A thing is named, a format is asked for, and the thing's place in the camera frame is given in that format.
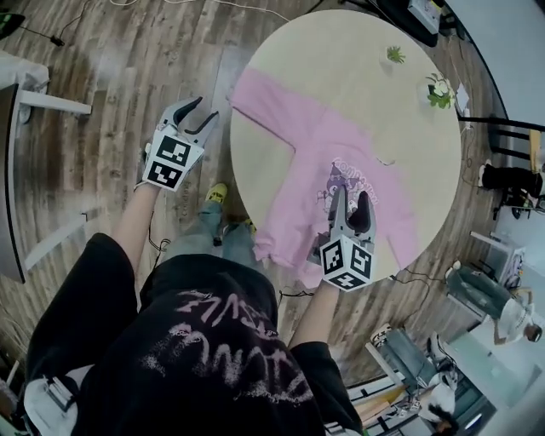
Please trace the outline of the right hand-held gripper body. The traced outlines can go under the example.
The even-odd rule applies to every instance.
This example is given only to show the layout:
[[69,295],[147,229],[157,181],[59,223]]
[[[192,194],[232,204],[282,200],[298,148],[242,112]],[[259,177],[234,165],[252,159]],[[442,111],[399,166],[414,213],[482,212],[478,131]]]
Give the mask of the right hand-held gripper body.
[[330,220],[329,231],[320,233],[308,260],[321,268],[322,278],[345,292],[360,290],[371,284],[376,224],[364,224],[357,232],[344,220]]

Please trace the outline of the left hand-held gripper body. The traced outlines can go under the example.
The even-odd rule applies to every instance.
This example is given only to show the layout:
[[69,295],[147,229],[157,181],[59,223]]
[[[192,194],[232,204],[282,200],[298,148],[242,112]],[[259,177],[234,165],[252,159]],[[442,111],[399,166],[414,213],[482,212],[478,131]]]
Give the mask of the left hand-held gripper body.
[[178,130],[173,121],[164,119],[144,145],[134,190],[150,184],[175,192],[204,155],[205,123],[197,129]]

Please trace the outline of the pink printed sweatshirt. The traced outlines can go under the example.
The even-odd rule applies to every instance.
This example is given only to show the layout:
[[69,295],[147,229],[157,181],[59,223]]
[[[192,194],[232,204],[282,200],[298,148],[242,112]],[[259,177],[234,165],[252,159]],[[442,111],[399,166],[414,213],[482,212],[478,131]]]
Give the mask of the pink printed sweatshirt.
[[362,192],[369,195],[376,234],[388,242],[399,268],[417,258],[416,218],[401,175],[379,161],[355,123],[250,67],[238,80],[231,105],[295,153],[264,223],[257,228],[257,259],[287,267],[306,287],[316,287],[323,274],[307,257],[315,238],[328,229],[328,214],[341,188],[347,190],[351,209]]

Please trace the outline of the person's left forearm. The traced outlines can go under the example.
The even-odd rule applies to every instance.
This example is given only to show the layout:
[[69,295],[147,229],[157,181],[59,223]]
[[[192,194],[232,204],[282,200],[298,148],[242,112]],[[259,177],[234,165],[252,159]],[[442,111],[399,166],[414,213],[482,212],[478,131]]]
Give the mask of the person's left forearm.
[[138,186],[112,234],[128,257],[134,274],[138,273],[158,194],[158,186],[148,183]]

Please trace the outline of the person's right forearm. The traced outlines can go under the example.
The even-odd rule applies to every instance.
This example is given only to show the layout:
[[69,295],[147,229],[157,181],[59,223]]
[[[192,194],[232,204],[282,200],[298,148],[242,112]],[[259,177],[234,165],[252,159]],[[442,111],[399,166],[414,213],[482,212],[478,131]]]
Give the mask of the person's right forearm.
[[320,283],[291,337],[289,349],[303,343],[328,341],[339,295],[335,286]]

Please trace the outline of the person's black printed t-shirt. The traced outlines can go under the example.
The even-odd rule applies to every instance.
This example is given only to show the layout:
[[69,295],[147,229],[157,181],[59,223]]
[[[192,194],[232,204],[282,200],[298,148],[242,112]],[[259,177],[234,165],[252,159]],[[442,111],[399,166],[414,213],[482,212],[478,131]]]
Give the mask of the person's black printed t-shirt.
[[95,234],[35,329],[26,378],[89,367],[73,436],[325,436],[363,428],[326,344],[288,348],[256,270],[178,255],[141,291]]

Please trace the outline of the person's grey jeans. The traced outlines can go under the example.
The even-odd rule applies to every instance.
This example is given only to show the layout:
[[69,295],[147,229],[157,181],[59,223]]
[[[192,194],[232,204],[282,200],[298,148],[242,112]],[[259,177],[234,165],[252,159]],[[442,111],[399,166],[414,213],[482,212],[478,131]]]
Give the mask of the person's grey jeans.
[[255,258],[254,236],[247,222],[222,225],[222,205],[206,200],[187,230],[171,243],[162,262],[178,255],[219,255],[263,273],[262,264]]

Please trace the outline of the white flower potted plant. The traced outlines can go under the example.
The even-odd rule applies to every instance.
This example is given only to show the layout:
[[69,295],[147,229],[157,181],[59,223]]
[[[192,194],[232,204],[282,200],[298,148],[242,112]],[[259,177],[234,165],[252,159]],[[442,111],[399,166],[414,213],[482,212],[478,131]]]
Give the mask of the white flower potted plant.
[[456,95],[450,80],[442,73],[432,72],[426,77],[426,97],[431,107],[451,108],[456,102]]

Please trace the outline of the white power strip white plugs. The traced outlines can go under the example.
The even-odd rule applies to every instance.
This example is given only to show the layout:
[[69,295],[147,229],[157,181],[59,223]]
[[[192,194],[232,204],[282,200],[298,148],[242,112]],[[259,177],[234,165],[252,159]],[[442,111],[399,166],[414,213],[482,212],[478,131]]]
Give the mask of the white power strip white plugs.
[[471,116],[469,109],[469,95],[463,84],[460,83],[455,92],[455,108],[460,123],[463,123],[462,132],[468,131],[472,128],[471,122],[467,121],[466,118]]

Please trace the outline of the round wooden table black legs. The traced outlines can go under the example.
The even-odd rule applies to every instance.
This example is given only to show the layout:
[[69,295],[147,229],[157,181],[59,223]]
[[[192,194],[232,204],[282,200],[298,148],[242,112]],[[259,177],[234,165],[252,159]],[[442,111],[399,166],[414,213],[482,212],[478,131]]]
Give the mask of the round wooden table black legs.
[[506,156],[507,164],[526,165],[533,173],[545,171],[545,132],[489,126],[488,138],[491,152]]

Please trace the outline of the dark brown table white legs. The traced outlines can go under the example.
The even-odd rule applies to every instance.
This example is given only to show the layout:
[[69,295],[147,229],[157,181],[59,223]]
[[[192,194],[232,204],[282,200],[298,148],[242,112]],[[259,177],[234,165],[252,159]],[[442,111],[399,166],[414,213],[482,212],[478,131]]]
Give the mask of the dark brown table white legs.
[[14,148],[19,111],[23,106],[89,115],[92,106],[74,100],[23,90],[14,83],[0,89],[0,274],[25,283],[28,272],[51,250],[89,220],[87,212],[25,251],[15,214]]

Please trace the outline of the white box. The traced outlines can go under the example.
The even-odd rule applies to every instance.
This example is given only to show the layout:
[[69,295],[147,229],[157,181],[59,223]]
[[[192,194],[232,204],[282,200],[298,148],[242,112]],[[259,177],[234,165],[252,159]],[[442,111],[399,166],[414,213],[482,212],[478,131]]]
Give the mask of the white box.
[[433,35],[439,33],[442,8],[434,0],[410,0],[408,11]]

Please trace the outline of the wooden desk white frame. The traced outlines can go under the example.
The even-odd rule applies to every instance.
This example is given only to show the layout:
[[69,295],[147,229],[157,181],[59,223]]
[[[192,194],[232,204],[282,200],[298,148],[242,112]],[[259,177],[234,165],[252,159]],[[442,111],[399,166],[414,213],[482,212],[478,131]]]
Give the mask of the wooden desk white frame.
[[427,425],[418,415],[395,415],[395,405],[405,391],[388,376],[360,382],[348,388],[349,398],[359,414],[364,436],[429,436]]

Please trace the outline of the black metal frame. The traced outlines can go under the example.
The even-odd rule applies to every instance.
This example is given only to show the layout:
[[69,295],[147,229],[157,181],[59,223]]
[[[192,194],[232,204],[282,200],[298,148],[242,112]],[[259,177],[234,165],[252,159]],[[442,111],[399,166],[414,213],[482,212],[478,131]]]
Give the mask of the black metal frame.
[[487,123],[487,124],[493,124],[493,125],[505,125],[510,127],[515,127],[519,129],[528,129],[528,130],[536,130],[539,132],[545,132],[545,126],[535,123],[527,123],[527,122],[521,122],[521,121],[514,121],[506,118],[498,118],[498,117],[488,117],[488,118],[481,118],[481,117],[465,117],[465,116],[458,116],[457,117],[460,122],[468,122],[468,123]]

